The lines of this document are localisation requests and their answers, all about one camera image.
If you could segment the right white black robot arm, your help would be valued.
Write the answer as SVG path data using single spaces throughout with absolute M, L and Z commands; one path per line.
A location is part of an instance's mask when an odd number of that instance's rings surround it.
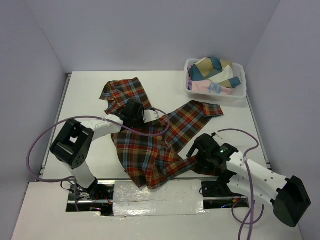
M 271 207 L 275 217 L 288 227 L 296 227 L 311 205 L 302 180 L 286 177 L 252 161 L 236 147 L 219 145 L 213 135 L 202 134 L 188 151 L 188 158 L 209 170 L 224 170 L 217 178 L 217 190 L 221 195 L 238 194 L 253 198 Z

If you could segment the red brown plaid shirt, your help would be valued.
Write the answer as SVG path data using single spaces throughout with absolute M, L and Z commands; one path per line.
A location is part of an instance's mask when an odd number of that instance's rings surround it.
M 159 119 L 111 135 L 118 159 L 138 186 L 157 189 L 175 177 L 193 171 L 217 176 L 221 170 L 209 170 L 195 156 L 183 159 L 179 152 L 210 122 L 224 113 L 219 105 L 191 100 Z

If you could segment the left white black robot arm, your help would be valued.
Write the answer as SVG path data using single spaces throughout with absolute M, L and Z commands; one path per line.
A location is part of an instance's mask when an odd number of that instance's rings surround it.
M 93 199 L 98 194 L 98 180 L 86 163 L 93 141 L 144 124 L 144 106 L 134 98 L 104 119 L 66 121 L 50 147 L 50 152 L 75 177 L 80 194 Z

